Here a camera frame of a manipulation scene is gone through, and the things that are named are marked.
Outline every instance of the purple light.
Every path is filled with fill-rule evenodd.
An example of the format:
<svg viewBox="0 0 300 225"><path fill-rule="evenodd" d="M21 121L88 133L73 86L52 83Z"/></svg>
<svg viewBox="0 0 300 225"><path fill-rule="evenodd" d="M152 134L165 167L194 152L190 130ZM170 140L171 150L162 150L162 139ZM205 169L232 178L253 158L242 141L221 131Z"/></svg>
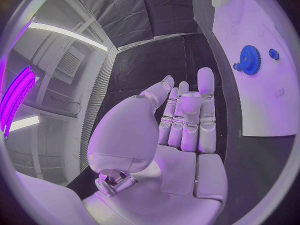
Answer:
<svg viewBox="0 0 300 225"><path fill-rule="evenodd" d="M30 66L25 68L13 81L0 103L0 128L4 137L9 135L10 127L15 114L26 94L35 84L35 74L30 71Z"/></svg>

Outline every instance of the robotic hand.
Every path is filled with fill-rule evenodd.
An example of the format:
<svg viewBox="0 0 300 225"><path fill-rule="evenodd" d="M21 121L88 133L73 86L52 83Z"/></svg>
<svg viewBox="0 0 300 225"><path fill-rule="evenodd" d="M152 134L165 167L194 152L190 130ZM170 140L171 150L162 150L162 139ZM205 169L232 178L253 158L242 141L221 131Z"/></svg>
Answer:
<svg viewBox="0 0 300 225"><path fill-rule="evenodd" d="M198 91L189 91L182 81L173 88L159 125L161 145L181 148L182 151L214 153L216 150L215 78L204 67L198 71Z"/></svg>
<svg viewBox="0 0 300 225"><path fill-rule="evenodd" d="M92 170L99 174L95 183L106 196L113 196L137 181L130 173L146 169L153 161L159 128L154 113L174 86L168 75L140 95L113 107L97 125L87 150Z"/></svg>

